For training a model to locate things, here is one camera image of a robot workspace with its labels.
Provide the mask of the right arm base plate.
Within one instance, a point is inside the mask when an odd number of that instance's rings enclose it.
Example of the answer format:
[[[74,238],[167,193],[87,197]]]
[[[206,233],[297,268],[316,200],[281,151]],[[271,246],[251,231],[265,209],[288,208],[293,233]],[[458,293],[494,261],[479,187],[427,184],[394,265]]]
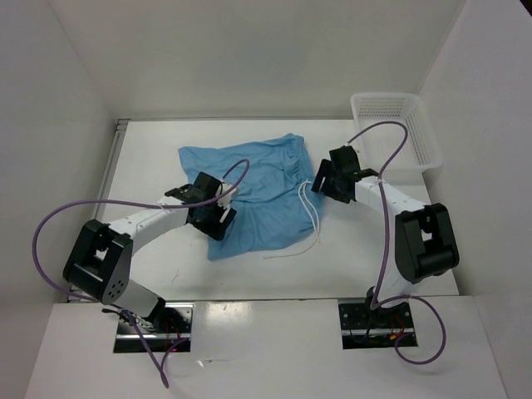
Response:
[[[362,300],[337,305],[344,350],[417,347],[414,322],[408,303],[373,312]]]

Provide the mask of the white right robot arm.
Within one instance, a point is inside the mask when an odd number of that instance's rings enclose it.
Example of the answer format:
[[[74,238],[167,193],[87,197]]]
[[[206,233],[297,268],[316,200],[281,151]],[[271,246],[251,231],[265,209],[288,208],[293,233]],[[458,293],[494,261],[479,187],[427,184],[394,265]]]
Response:
[[[425,204],[388,184],[375,170],[362,169],[351,146],[329,151],[312,192],[348,204],[364,204],[384,219],[384,250],[376,284],[368,291],[366,320],[382,327],[393,307],[405,302],[427,278],[456,267],[460,256],[448,209]]]

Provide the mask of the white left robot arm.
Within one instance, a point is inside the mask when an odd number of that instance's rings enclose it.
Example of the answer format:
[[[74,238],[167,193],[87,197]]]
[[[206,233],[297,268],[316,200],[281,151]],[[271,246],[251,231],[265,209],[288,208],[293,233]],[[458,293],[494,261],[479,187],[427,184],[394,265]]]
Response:
[[[220,241],[237,211],[237,189],[204,172],[195,182],[165,192],[154,208],[104,224],[86,222],[63,269],[63,278],[97,302],[125,309],[147,332],[159,331],[175,313],[166,301],[130,279],[132,258],[171,230],[191,225]]]

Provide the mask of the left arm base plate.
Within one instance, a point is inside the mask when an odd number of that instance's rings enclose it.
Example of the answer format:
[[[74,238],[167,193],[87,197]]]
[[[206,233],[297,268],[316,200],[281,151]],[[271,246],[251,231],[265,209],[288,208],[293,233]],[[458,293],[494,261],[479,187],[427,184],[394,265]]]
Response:
[[[136,325],[153,353],[190,352],[194,310],[193,303],[167,303],[162,321],[153,324],[137,318]],[[123,315],[117,323],[113,352],[145,352],[134,327]]]

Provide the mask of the light blue shorts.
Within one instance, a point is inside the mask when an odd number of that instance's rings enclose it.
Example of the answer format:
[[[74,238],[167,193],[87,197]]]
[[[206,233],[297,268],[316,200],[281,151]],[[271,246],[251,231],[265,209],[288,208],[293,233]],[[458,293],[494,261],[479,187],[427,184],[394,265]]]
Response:
[[[223,240],[209,241],[208,260],[257,251],[277,257],[280,249],[319,236],[323,198],[311,191],[315,173],[302,136],[221,149],[184,146],[179,158],[190,181],[205,172],[238,186],[235,219]]]

